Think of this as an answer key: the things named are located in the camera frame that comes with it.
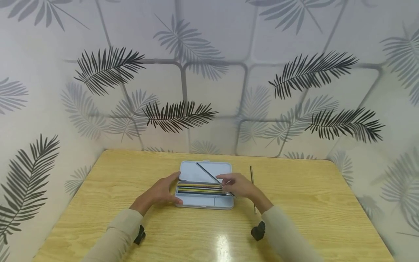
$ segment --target pen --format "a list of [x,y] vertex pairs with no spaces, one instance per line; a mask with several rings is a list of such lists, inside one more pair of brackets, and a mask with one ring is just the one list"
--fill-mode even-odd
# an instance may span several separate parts
[[[222,183],[220,182],[220,181],[218,181],[218,179],[216,179],[213,175],[211,175],[205,168],[203,168],[198,162],[197,162],[197,165],[202,169],[202,170],[204,170],[204,172],[208,175],[208,176],[210,176],[217,184],[219,184],[220,186],[222,186]],[[235,195],[233,194],[233,193],[231,193],[231,192],[227,192],[228,194],[230,194],[230,195],[232,195],[232,196],[234,196],[235,197]]]
[[[255,181],[253,180],[253,168],[252,168],[252,166],[250,166],[250,179],[252,180],[252,184],[255,184]],[[253,204],[253,207],[255,209],[255,214],[257,214],[256,205]]]

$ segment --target wooden table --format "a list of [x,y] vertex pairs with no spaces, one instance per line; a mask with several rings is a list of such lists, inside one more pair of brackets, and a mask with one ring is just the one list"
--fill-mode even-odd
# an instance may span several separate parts
[[[183,160],[229,162],[292,218],[330,262],[390,262],[381,241],[336,166],[329,161],[184,153],[105,151],[55,225],[34,262],[78,262],[115,215]],[[261,220],[247,199],[232,210],[155,206],[146,214],[146,238],[124,262],[280,261],[265,239],[250,235]]]

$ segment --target person's left hand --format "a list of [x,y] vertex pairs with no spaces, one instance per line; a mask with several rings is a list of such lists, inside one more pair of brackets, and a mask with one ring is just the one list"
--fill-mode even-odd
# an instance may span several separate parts
[[169,191],[170,185],[177,180],[180,173],[180,171],[177,171],[170,176],[160,178],[146,192],[137,197],[130,209],[134,209],[144,216],[147,210],[155,203],[171,202],[182,205],[183,201],[171,195]]

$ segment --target forearm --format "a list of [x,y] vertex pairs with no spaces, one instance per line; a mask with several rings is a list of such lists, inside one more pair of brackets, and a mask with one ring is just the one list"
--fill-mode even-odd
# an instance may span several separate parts
[[141,220],[142,215],[138,211],[122,210],[82,262],[119,262],[137,237]]
[[290,218],[257,189],[249,197],[265,222],[265,235],[284,262],[322,262]]

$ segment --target person's right hand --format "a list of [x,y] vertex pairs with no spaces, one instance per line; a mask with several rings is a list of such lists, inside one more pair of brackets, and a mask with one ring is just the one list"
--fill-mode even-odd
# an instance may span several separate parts
[[259,189],[240,173],[222,174],[216,178],[222,179],[223,191],[232,192],[237,196],[252,198],[259,192]]

